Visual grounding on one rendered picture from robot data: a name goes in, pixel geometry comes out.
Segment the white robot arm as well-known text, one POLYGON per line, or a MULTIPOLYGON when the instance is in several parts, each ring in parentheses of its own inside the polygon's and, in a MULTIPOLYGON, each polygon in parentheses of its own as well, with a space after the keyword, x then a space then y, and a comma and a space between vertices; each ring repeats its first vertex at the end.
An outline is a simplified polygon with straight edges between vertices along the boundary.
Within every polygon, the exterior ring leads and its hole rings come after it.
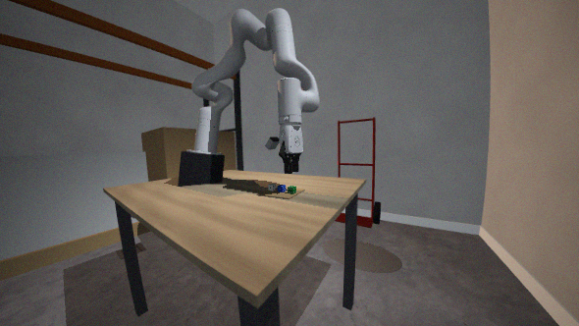
POLYGON ((197 75, 191 84, 195 95, 213 101, 214 105, 199 109, 194 145, 197 151, 189 152, 223 155, 217 153, 220 120, 224 109, 232 103, 234 94, 230 87, 219 81, 233 77, 243 66, 246 59, 243 44, 246 40, 263 51, 272 49, 275 70, 286 77, 278 81, 279 125, 300 125, 301 112, 315 112, 318 109, 316 81, 295 58, 290 15, 282 8, 274 9, 268 13, 265 26, 245 9, 238 9, 232 14, 229 48, 218 64, 197 75))

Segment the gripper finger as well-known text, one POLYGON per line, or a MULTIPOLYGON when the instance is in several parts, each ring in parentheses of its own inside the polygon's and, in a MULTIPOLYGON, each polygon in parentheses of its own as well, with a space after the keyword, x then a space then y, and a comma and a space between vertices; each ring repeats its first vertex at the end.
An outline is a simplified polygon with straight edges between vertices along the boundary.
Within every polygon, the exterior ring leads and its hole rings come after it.
POLYGON ((299 161, 299 156, 301 153, 295 153, 291 155, 291 162, 292 163, 292 171, 293 172, 298 172, 298 161, 299 161))
POLYGON ((282 157, 285 167, 285 174, 292 174, 291 154, 285 152, 285 142, 283 141, 279 155, 282 157), (289 157, 289 158, 288 158, 289 157))

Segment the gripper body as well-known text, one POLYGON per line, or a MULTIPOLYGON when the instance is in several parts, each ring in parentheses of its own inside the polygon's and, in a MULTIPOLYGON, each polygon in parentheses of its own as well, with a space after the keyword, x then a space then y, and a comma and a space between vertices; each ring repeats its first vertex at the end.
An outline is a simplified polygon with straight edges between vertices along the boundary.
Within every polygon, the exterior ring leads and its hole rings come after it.
POLYGON ((285 142, 285 152, 290 154, 303 152, 301 127, 298 124, 280 125, 279 148, 285 142))

